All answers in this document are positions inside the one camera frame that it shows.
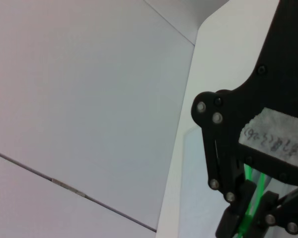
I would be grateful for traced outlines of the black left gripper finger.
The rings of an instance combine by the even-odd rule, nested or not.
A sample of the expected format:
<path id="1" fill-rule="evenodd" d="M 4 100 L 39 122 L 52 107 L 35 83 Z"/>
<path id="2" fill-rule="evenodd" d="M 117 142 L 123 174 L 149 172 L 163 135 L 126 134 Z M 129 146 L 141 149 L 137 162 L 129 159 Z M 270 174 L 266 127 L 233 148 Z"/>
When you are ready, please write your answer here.
<path id="1" fill-rule="evenodd" d="M 285 229 L 290 235 L 298 235 L 298 188 L 282 198 L 267 191 L 261 197 L 245 236 L 263 238 L 273 226 Z"/>
<path id="2" fill-rule="evenodd" d="M 225 118 L 225 97 L 229 91 L 203 92 L 191 108 L 193 121 L 201 128 L 208 172 L 208 185 L 219 191 L 229 206 L 216 230 L 218 238 L 232 238 L 255 192 L 255 184 L 245 178 L 244 163 L 239 159 L 235 136 L 229 134 Z"/>

